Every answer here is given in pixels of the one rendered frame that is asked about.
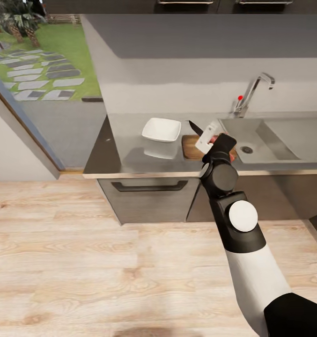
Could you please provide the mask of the cutting board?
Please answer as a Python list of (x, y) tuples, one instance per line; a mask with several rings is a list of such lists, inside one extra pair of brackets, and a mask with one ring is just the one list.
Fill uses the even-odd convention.
[[(182, 136), (183, 152), (186, 159), (202, 159), (205, 156), (203, 152), (195, 147), (199, 139), (199, 135)], [(231, 153), (232, 155), (235, 154), (237, 157), (237, 153), (234, 148), (232, 148), (229, 153)]]

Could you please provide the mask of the parer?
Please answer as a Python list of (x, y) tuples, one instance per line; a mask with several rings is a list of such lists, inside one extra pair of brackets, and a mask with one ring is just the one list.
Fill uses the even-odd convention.
[[(191, 128), (199, 135), (201, 136), (202, 133), (204, 132), (202, 129), (200, 129), (197, 125), (195, 125), (192, 121), (189, 120), (189, 123), (190, 123), (190, 126)], [(208, 142), (209, 143), (214, 143), (214, 139), (210, 139), (210, 141)], [(234, 157), (233, 155), (230, 153), (230, 162), (232, 163), (234, 161)]]

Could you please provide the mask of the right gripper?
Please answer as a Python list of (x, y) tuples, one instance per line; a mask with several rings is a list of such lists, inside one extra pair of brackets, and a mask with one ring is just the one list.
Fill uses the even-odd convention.
[(224, 154), (227, 154), (230, 159), (230, 150), (237, 144), (236, 139), (232, 138), (231, 136), (221, 133), (216, 141), (213, 143), (213, 146), (211, 149), (205, 154), (205, 156), (202, 158), (202, 162), (205, 163), (208, 159), (208, 157), (217, 152), (222, 152)]

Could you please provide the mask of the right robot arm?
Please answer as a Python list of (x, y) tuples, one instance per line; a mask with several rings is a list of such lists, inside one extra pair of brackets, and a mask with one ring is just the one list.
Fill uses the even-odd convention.
[(236, 139), (212, 122), (196, 143), (204, 163), (198, 175), (209, 196), (227, 256), (236, 301), (259, 337), (317, 337), (317, 304), (293, 292), (280, 271), (257, 222), (258, 214), (244, 191), (233, 189), (238, 172), (230, 150)]

